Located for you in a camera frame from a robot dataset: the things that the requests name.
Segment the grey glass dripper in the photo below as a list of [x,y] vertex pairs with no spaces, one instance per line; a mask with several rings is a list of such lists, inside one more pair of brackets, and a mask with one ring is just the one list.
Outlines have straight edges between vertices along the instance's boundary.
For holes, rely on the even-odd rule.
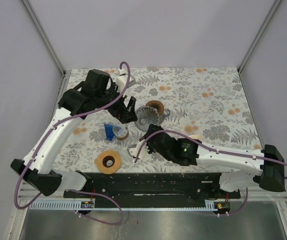
[[141,106],[135,111],[137,121],[135,126],[142,132],[147,132],[151,124],[158,126],[160,116],[158,111],[151,106]]

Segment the grey glass server jug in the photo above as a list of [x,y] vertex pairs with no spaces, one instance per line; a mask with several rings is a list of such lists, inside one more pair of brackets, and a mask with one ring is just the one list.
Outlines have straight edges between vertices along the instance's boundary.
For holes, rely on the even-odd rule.
[[165,108],[163,113],[159,116],[159,124],[161,125],[170,114],[171,111],[168,108]]

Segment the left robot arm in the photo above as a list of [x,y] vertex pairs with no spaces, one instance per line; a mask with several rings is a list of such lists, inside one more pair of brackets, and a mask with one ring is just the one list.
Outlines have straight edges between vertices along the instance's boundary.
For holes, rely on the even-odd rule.
[[10,167],[44,196],[70,189],[82,198],[91,194],[92,185],[80,173],[53,170],[63,145],[87,116],[107,110],[122,124],[137,120],[136,99],[131,97],[124,103],[130,70],[118,71],[113,80],[109,73],[91,69],[84,81],[64,92],[51,123],[33,149],[23,159],[12,161]]

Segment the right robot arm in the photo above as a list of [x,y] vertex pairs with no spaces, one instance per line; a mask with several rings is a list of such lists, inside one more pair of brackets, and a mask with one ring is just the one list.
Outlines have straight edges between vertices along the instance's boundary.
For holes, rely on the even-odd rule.
[[235,169],[232,173],[222,173],[219,181],[211,185],[211,192],[217,198],[250,186],[276,193],[286,190],[285,160],[274,145],[267,144],[257,150],[219,148],[183,135],[176,139],[170,134],[170,130],[151,124],[139,139],[140,148],[146,147],[148,154],[158,153],[180,166],[217,165]]

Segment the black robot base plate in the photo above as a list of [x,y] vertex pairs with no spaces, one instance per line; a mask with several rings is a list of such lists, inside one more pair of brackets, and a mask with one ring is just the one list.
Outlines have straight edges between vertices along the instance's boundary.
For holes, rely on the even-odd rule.
[[95,196],[96,208],[113,208],[114,199],[123,209],[201,208],[206,200],[240,199],[238,190],[220,189],[220,173],[85,173],[82,193],[65,191],[64,198]]

